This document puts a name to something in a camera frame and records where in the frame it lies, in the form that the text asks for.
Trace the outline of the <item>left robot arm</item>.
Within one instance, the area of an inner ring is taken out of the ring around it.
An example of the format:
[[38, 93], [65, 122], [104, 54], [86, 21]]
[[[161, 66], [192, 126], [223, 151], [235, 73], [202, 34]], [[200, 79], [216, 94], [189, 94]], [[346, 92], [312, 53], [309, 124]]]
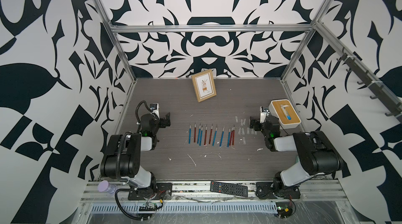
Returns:
[[100, 164], [103, 178], [127, 183], [140, 190], [156, 190], [156, 179], [152, 172], [140, 165], [141, 154], [156, 148], [159, 129], [171, 125], [171, 114], [159, 118], [155, 113], [141, 116], [136, 133], [126, 132], [112, 135]]

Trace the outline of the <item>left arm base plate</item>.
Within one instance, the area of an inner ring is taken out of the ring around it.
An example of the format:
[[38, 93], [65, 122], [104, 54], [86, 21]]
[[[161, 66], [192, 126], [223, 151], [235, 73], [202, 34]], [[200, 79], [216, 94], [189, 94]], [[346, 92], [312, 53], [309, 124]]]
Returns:
[[169, 200], [173, 191], [172, 183], [151, 184], [147, 188], [132, 190], [128, 195], [129, 201], [140, 200]]

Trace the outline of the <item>red carving knife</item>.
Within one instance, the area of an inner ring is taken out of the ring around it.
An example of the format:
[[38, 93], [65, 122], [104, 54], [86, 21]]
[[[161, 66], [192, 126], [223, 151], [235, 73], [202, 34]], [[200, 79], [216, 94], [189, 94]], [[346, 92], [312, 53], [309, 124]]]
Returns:
[[235, 132], [235, 126], [233, 125], [231, 131], [231, 146], [234, 146], [234, 132]]
[[207, 140], [207, 132], [208, 132], [208, 127], [207, 127], [207, 125], [205, 125], [205, 129], [204, 129], [205, 131], [204, 131], [204, 144], [203, 145], [206, 145], [206, 140]]
[[230, 147], [232, 145], [233, 131], [234, 131], [234, 126], [232, 126], [231, 131], [230, 131], [228, 147]]

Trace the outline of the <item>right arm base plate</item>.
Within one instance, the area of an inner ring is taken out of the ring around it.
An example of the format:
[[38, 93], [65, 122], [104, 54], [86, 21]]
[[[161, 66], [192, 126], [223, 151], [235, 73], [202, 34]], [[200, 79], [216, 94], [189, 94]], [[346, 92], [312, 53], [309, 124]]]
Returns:
[[257, 182], [256, 196], [261, 200], [274, 199], [300, 199], [299, 186], [286, 187], [274, 182]]

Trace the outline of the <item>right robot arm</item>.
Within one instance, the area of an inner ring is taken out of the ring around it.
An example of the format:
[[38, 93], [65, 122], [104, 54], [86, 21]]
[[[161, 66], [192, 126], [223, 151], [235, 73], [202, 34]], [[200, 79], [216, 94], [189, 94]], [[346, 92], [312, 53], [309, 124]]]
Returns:
[[251, 117], [250, 128], [263, 134], [270, 151], [296, 151], [298, 155], [298, 161], [276, 173], [272, 183], [256, 183], [258, 198], [297, 198], [302, 183], [318, 175], [329, 175], [343, 169], [344, 160], [322, 131], [281, 137], [279, 119], [274, 116], [266, 116], [263, 120]]

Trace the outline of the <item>blue knife capped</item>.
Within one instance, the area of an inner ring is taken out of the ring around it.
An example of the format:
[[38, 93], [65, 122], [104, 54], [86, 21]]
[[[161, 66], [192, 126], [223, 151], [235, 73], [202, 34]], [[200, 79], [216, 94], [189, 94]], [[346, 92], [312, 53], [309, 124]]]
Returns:
[[228, 130], [227, 147], [230, 147], [231, 143], [231, 129]]
[[200, 138], [199, 138], [199, 142], [198, 145], [201, 146], [202, 145], [202, 139], [203, 139], [203, 126], [201, 126], [201, 130], [200, 130]]
[[220, 141], [219, 141], [219, 147], [220, 147], [220, 148], [221, 148], [222, 145], [223, 145], [224, 134], [225, 134], [225, 126], [223, 126], [223, 128], [222, 128], [222, 134], [221, 134]]

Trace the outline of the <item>red knife capped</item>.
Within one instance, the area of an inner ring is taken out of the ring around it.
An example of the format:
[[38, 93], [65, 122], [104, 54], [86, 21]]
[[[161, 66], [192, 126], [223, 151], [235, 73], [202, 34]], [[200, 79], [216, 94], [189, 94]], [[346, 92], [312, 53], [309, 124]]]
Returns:
[[213, 132], [213, 124], [212, 124], [211, 127], [210, 127], [208, 144], [211, 144], [212, 132]]

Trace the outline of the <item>blue carving knife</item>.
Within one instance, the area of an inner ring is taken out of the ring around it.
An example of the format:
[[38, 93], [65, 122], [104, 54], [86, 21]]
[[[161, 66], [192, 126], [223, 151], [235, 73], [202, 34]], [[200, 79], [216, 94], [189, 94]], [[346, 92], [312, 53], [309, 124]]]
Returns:
[[201, 135], [201, 124], [198, 127], [198, 134], [197, 134], [197, 145], [200, 145], [200, 135]]
[[213, 135], [213, 142], [212, 142], [212, 146], [214, 146], [215, 145], [215, 141], [216, 141], [216, 136], [217, 136], [217, 125], [216, 125], [216, 127], [215, 127], [215, 131], [214, 131], [214, 135]]

